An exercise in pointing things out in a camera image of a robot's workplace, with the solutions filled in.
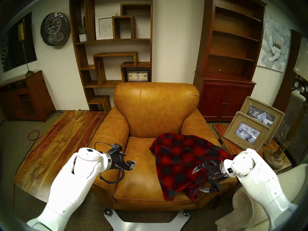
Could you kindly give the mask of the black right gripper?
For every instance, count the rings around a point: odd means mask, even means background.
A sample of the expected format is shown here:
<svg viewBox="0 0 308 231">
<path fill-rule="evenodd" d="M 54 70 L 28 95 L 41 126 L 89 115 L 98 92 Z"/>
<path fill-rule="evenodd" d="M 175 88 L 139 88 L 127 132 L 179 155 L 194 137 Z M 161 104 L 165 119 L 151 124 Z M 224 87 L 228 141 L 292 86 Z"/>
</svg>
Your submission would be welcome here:
<svg viewBox="0 0 308 231">
<path fill-rule="evenodd" d="M 210 186 L 201 187 L 199 190 L 204 193 L 214 193 L 215 190 L 221 190 L 220 182 L 226 180 L 228 176 L 225 172 L 221 171 L 219 164 L 216 164 L 212 160 L 207 160 L 204 164 L 196 166 L 192 174 L 195 174 L 203 169 L 206 169 L 207 171 L 207 179 Z"/>
</svg>

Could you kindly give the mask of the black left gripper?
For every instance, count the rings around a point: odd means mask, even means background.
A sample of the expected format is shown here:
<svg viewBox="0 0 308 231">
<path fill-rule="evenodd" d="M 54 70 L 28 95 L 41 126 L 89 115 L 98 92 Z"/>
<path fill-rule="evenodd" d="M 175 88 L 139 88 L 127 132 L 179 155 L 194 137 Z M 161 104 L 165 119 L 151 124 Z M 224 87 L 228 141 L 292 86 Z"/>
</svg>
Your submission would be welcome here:
<svg viewBox="0 0 308 231">
<path fill-rule="evenodd" d="M 118 167 L 120 167 L 130 171 L 136 165 L 136 161 L 127 161 L 127 163 L 124 161 L 126 154 L 122 152 L 122 148 L 111 148 L 107 154 L 109 155 L 108 159 L 111 160 L 111 162 L 108 163 L 109 170 L 118 169 Z"/>
</svg>

